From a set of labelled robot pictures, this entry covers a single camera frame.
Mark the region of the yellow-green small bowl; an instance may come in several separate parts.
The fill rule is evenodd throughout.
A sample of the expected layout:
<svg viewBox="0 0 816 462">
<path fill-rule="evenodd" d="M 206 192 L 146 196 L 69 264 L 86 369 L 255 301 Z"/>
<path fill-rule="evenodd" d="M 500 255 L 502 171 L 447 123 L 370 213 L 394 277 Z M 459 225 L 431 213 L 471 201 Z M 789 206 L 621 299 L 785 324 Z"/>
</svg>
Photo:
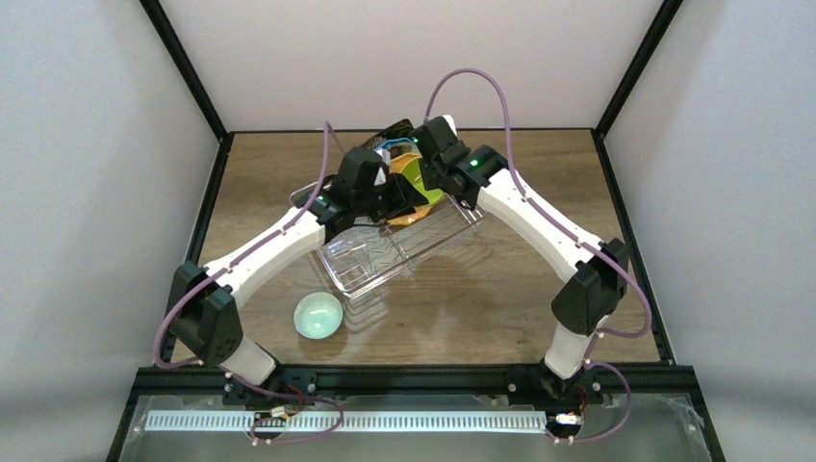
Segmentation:
<svg viewBox="0 0 816 462">
<path fill-rule="evenodd" d="M 392 161 L 392 171 L 402 174 L 409 183 L 425 198 L 428 206 L 440 202 L 444 193 L 440 189 L 427 189 L 421 173 L 421 155 L 404 154 Z"/>
</svg>

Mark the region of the orange plate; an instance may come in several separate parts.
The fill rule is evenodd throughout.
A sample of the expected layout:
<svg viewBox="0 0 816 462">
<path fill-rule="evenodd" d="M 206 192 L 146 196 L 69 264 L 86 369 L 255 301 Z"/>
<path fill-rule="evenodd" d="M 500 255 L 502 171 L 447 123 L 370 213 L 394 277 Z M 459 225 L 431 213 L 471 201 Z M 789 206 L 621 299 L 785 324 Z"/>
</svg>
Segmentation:
<svg viewBox="0 0 816 462">
<path fill-rule="evenodd" d="M 397 218 L 390 218 L 388 223 L 393 226 L 408 226 L 421 219 L 424 219 L 435 206 L 428 206 L 427 201 L 424 205 L 414 206 L 414 212 Z"/>
</svg>

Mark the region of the light blue floral plate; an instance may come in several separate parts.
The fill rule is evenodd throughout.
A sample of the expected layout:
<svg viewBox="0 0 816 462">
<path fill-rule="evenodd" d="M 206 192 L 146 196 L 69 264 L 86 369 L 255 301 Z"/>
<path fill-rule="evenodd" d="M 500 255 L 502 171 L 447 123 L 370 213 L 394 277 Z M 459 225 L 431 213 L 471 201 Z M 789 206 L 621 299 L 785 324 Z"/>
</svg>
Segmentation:
<svg viewBox="0 0 816 462">
<path fill-rule="evenodd" d="M 408 142 L 389 145 L 387 151 L 392 160 L 403 155 L 420 154 L 419 149 L 414 144 Z"/>
</svg>

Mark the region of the black floral square plate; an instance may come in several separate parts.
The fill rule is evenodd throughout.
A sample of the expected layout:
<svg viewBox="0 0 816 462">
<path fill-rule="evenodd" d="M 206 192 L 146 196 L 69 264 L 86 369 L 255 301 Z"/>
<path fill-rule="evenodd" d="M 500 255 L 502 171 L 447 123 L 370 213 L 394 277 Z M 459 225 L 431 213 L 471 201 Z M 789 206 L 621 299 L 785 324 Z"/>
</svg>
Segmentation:
<svg viewBox="0 0 816 462">
<path fill-rule="evenodd" d="M 403 118 L 376 132 L 360 146 L 366 149 L 375 149 L 385 141 L 407 138 L 414 130 L 414 124 L 408 118 Z"/>
</svg>

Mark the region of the metal wire dish rack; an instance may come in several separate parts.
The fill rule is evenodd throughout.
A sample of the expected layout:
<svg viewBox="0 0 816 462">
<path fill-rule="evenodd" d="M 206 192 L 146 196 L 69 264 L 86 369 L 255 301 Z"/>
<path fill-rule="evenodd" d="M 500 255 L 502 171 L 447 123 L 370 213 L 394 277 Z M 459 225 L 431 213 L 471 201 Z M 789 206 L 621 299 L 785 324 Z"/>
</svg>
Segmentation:
<svg viewBox="0 0 816 462">
<path fill-rule="evenodd" d="M 469 210 L 445 194 L 424 219 L 408 226 L 358 218 L 353 228 L 319 248 L 316 259 L 336 289 L 355 298 L 466 239 L 482 219 L 481 210 Z"/>
</svg>

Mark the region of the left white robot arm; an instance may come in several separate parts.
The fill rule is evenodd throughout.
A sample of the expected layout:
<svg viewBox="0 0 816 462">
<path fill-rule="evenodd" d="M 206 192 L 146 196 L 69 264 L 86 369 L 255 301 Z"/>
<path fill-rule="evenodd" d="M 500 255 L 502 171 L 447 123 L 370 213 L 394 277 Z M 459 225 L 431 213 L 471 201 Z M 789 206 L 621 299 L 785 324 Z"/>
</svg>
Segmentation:
<svg viewBox="0 0 816 462">
<path fill-rule="evenodd" d="M 427 203 L 378 151 L 352 148 L 337 172 L 323 171 L 283 217 L 248 243 L 203 267 L 186 262 L 176 270 L 156 340 L 171 334 L 192 357 L 157 359 L 156 365 L 216 367 L 263 384 L 279 362 L 244 332 L 239 311 L 245 303 L 292 262 L 353 228 L 358 218 L 379 224 L 412 215 Z"/>
</svg>

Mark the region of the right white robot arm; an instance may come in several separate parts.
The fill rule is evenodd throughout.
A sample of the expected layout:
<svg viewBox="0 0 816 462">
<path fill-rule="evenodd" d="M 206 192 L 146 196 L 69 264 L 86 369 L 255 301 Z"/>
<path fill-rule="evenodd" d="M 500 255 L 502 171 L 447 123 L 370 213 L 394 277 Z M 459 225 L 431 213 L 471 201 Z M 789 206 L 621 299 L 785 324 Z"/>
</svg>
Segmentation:
<svg viewBox="0 0 816 462">
<path fill-rule="evenodd" d="M 530 244 L 563 281 L 550 304 L 557 320 L 543 359 L 548 374 L 573 379 L 586 365 L 588 351 L 626 293 L 626 245 L 600 237 L 566 219 L 511 169 L 488 145 L 470 148 L 447 118 L 434 117 L 415 128 L 410 140 L 421 154 L 421 175 L 469 209 L 493 215 Z"/>
</svg>

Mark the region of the pale green small bowl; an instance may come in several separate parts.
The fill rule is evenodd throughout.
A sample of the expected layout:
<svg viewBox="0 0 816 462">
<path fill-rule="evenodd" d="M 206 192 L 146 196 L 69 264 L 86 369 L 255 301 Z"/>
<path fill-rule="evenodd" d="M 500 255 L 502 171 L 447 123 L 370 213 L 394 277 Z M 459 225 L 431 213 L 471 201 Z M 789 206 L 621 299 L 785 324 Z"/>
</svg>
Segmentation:
<svg viewBox="0 0 816 462">
<path fill-rule="evenodd" d="M 344 307 L 332 294 L 315 292 L 301 298 L 293 311 L 296 332 L 309 340 L 323 340 L 340 328 Z"/>
</svg>

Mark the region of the right black frame post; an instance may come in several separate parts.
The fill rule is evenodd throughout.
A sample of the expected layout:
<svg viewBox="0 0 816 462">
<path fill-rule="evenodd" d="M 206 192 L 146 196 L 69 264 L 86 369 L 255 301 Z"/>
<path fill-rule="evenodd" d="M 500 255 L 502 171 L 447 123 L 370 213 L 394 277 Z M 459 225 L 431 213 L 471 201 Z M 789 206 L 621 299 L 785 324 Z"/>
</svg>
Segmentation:
<svg viewBox="0 0 816 462">
<path fill-rule="evenodd" d="M 660 3 L 621 81 L 593 130 L 593 135 L 597 140 L 604 140 L 608 136 L 682 4 L 682 0 L 664 0 Z"/>
</svg>

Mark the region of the black frame post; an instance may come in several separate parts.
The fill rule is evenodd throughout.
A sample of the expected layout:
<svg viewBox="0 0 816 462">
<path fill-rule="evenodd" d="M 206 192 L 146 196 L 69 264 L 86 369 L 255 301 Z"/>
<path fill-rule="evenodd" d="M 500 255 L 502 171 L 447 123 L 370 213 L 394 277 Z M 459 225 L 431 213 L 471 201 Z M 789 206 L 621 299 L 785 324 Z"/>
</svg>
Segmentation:
<svg viewBox="0 0 816 462">
<path fill-rule="evenodd" d="M 213 135 L 218 141 L 223 141 L 228 135 L 228 130 L 217 113 L 217 109 L 167 16 L 162 2 L 159 0 L 140 0 L 140 4 Z"/>
<path fill-rule="evenodd" d="M 621 81 L 593 130 L 593 135 L 597 140 L 604 140 L 608 136 L 682 4 L 682 0 L 664 0 L 660 3 Z"/>
</svg>

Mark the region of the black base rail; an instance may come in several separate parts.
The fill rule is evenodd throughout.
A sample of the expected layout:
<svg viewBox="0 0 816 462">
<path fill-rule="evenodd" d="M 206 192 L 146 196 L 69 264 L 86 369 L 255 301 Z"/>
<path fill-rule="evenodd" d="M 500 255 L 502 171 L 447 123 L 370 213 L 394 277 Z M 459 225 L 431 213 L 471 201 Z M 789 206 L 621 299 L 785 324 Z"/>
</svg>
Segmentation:
<svg viewBox="0 0 816 462">
<path fill-rule="evenodd" d="M 662 363 L 620 363 L 620 375 L 595 367 L 556 397 L 542 386 L 542 370 L 533 364 L 503 366 L 309 366 L 289 365 L 273 378 L 272 390 L 282 393 L 293 386 L 308 397 L 333 400 L 356 396 L 506 396 L 510 404 L 530 404 L 537 410 L 568 408 L 579 403 L 577 387 L 599 404 L 605 395 L 630 389 L 635 395 L 686 395 L 702 401 L 695 372 L 690 366 Z M 128 402 L 148 396 L 204 396 L 251 409 L 270 407 L 274 400 L 226 378 L 212 368 L 163 371 L 139 369 Z"/>
</svg>

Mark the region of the left black frame post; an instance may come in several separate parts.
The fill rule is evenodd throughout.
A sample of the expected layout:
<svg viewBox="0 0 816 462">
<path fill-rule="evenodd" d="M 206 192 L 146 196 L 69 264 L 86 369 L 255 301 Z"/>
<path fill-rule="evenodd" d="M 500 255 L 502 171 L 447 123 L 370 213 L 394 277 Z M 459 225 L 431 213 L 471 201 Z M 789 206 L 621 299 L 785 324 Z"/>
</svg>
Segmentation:
<svg viewBox="0 0 816 462">
<path fill-rule="evenodd" d="M 218 141 L 223 141 L 228 135 L 228 130 L 217 113 L 217 109 L 167 16 L 162 2 L 159 0 L 140 0 L 140 4 L 213 135 Z"/>
</svg>

